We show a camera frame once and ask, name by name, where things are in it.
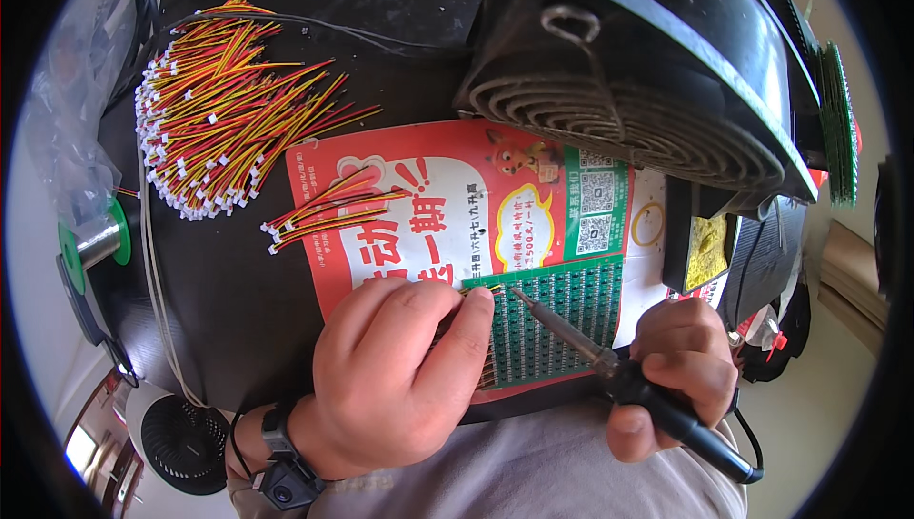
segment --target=wrist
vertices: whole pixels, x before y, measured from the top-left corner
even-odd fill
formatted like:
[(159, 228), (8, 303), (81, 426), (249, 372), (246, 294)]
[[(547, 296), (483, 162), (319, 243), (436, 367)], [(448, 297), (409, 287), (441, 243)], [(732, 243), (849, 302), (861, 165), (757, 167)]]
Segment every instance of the wrist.
[(364, 475), (369, 468), (350, 463), (337, 448), (321, 419), (314, 395), (298, 401), (286, 426), (289, 440), (322, 479), (348, 479)]

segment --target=cartoon fox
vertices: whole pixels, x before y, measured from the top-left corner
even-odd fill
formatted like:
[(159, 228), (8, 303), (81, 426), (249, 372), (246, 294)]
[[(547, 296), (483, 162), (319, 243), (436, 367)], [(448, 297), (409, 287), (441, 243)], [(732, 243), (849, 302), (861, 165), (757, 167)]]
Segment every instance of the cartoon fox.
[(548, 172), (548, 180), (544, 180), (541, 175), (542, 170), (555, 168), (561, 164), (561, 159), (557, 158), (557, 151), (554, 148), (546, 146), (542, 140), (530, 146), (521, 148), (518, 144), (504, 137), (498, 130), (486, 130), (486, 136), (494, 146), (491, 156), (486, 156), (498, 171), (503, 173), (515, 174), (524, 168), (532, 170), (533, 173), (540, 176), (540, 182), (557, 182), (557, 173), (552, 179), (551, 172)]

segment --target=window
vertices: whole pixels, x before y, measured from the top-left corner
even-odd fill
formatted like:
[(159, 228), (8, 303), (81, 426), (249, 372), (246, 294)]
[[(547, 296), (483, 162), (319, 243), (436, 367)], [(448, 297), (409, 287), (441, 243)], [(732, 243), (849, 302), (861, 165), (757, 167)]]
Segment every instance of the window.
[(73, 435), (70, 436), (70, 441), (67, 442), (67, 458), (70, 460), (70, 465), (80, 475), (89, 467), (97, 447), (98, 445), (89, 437), (89, 434), (86, 433), (82, 426), (75, 427)]

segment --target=qr code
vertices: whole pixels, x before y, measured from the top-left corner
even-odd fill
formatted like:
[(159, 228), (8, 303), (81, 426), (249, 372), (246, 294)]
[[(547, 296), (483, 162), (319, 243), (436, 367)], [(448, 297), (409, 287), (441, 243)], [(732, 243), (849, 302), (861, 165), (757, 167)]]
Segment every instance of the qr code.
[(612, 211), (616, 193), (616, 174), (612, 171), (583, 171), (580, 174), (580, 213)]
[(583, 170), (588, 168), (613, 168), (615, 167), (616, 162), (609, 156), (603, 156), (601, 154), (588, 152), (587, 150), (581, 150), (580, 161), (578, 165), (580, 165), (581, 169)]
[(577, 255), (606, 251), (610, 248), (612, 216), (582, 217), (577, 232)]

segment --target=person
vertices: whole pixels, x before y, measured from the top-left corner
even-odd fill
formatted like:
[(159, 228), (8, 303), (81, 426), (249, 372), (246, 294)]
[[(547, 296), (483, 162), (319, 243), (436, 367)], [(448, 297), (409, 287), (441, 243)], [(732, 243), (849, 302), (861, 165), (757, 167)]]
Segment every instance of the person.
[[(458, 427), (482, 373), (494, 315), (434, 281), (372, 279), (343, 299), (314, 350), (314, 394), (288, 420), (326, 490), (310, 509), (275, 510), (226, 445), (241, 519), (274, 517), (745, 517), (746, 488), (654, 429), (638, 406), (599, 399)], [(456, 312), (429, 353), (439, 322)], [(736, 385), (725, 331), (701, 299), (663, 301), (639, 319), (631, 354), (645, 377), (688, 398), (736, 447), (723, 420)], [(235, 431), (252, 471), (271, 407)]]

